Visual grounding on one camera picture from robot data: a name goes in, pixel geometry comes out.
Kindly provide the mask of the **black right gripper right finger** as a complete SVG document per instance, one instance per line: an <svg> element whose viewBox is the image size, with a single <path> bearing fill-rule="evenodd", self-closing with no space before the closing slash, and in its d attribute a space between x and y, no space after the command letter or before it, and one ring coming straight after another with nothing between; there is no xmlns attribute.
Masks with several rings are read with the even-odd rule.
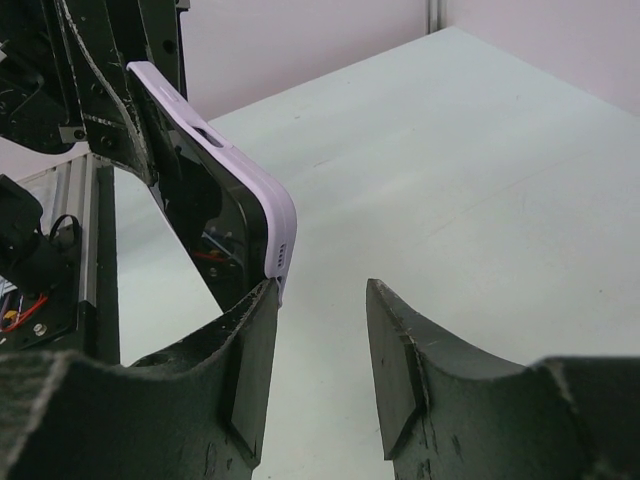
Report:
<svg viewBox="0 0 640 480"><path fill-rule="evenodd" d="M383 454L398 479L635 479L639 361L499 358L366 287Z"/></svg>

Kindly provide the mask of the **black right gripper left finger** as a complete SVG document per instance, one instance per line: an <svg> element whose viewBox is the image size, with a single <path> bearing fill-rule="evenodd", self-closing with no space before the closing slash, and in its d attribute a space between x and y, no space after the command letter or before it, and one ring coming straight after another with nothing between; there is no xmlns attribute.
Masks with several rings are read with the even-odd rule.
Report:
<svg viewBox="0 0 640 480"><path fill-rule="evenodd" d="M135 364L73 351L1 359L5 479L248 479L260 464L279 292Z"/></svg>

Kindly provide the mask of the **phone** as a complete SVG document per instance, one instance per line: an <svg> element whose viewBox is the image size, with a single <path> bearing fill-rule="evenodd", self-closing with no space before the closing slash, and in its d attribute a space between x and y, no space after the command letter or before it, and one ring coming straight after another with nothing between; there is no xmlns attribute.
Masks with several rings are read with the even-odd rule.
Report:
<svg viewBox="0 0 640 480"><path fill-rule="evenodd" d="M153 155L150 190L219 307L230 309L264 280L283 294L297 234L290 194L153 63L127 70Z"/></svg>

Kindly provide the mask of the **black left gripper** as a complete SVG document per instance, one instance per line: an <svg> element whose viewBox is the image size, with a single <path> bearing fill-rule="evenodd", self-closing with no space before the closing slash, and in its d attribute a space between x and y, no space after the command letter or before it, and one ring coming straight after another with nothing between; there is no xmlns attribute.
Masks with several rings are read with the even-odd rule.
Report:
<svg viewBox="0 0 640 480"><path fill-rule="evenodd" d="M81 141L147 185L174 156L168 125L128 71L149 61L187 97L187 1L4 1L1 136L58 155Z"/></svg>

